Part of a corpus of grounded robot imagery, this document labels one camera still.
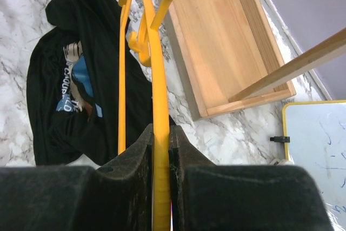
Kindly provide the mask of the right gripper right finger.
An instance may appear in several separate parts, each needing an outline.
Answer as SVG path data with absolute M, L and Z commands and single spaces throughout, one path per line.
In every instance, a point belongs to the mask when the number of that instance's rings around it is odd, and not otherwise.
M 332 230 L 315 181 L 297 166 L 218 166 L 171 126 L 174 230 Z

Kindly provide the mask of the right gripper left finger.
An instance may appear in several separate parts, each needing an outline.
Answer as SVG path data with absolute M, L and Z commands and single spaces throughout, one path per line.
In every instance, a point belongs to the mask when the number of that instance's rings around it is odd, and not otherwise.
M 150 230 L 152 125 L 89 166 L 1 168 L 1 230 Z

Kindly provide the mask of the black printed t shirt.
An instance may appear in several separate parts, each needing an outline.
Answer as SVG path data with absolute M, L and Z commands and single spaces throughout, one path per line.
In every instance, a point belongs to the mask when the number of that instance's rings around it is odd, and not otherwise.
M 26 100 L 38 166 L 118 154 L 119 32 L 116 0 L 51 0 L 53 29 L 35 46 Z

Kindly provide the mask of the yellow plastic hanger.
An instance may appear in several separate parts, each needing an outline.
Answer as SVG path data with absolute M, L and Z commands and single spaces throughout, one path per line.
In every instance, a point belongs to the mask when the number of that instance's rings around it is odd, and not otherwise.
M 138 53 L 142 65 L 151 68 L 153 105 L 153 188 L 152 229 L 170 230 L 171 197 L 169 182 L 169 109 L 164 61 L 159 37 L 159 27 L 173 0 L 162 0 L 155 9 L 152 0 L 143 0 L 144 11 L 138 31 L 125 38 L 132 0 L 119 0 L 121 19 L 119 30 L 119 87 L 118 87 L 118 153 L 125 151 L 125 47 Z

